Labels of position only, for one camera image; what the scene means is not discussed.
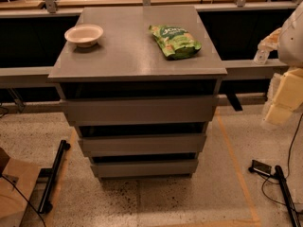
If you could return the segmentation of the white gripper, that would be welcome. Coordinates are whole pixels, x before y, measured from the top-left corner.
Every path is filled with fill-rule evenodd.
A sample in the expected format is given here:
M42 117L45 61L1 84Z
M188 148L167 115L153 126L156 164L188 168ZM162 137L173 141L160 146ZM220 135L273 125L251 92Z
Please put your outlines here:
M277 50L281 28L276 29L258 44L258 50ZM273 104L265 115L272 125L284 124L303 103L303 69L291 67L283 75L274 73L268 90L268 99Z

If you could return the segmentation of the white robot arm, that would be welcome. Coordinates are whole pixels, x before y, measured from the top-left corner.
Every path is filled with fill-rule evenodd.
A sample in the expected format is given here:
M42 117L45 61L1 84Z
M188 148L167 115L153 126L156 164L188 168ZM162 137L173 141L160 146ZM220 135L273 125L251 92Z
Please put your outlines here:
M289 69L270 82L263 116L267 128L283 125L303 104L303 2L282 27L259 42L254 63L265 64L273 50Z

